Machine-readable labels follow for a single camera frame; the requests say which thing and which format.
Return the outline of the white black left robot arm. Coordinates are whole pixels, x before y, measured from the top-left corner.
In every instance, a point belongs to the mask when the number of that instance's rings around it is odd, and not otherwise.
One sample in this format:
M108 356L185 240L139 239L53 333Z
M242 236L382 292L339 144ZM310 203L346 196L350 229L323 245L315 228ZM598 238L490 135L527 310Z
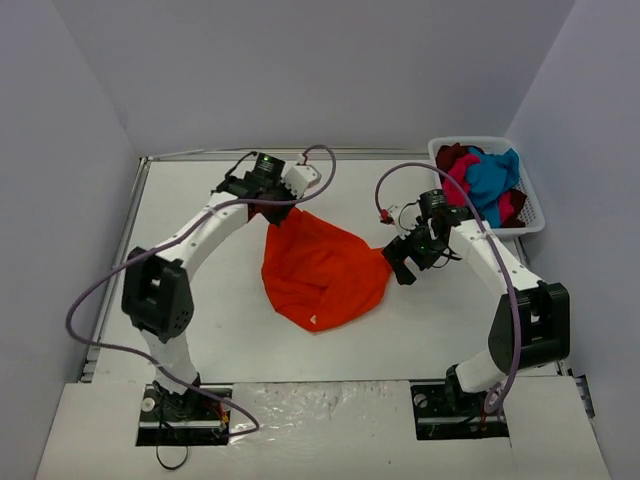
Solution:
M200 376L191 360L186 329L194 315L191 280L204 261L222 242L261 214L271 224L280 224L292 209L286 206L238 204L219 212L213 208L236 199L286 201L303 197L318 184L321 174L313 167L285 162L264 153L242 177L227 172L211 193L203 209L173 236L180 243L129 266L125 271L122 311L147 343L149 354L159 362L155 384L165 393L165 406L179 418L195 415L201 393L193 386Z

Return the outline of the orange t shirt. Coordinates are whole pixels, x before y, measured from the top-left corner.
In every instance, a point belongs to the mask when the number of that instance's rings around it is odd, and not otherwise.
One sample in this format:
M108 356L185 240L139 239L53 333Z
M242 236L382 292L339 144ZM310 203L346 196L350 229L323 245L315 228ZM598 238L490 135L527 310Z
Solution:
M392 268L360 237L294 208L268 227L261 267L273 309L316 334L342 327L383 300Z

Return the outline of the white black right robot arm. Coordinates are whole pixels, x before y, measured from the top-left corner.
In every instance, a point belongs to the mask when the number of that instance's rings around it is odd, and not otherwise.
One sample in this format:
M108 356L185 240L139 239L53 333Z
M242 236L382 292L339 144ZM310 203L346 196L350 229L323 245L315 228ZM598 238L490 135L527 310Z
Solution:
M447 370L443 398L450 410L469 411L481 393L507 384L512 372L568 357L568 290L532 273L470 208L452 206L442 191L431 190L406 206L382 211L381 220L397 232L382 254L399 284L416 280L408 261L426 270L449 257L471 267L496 305L485 349Z

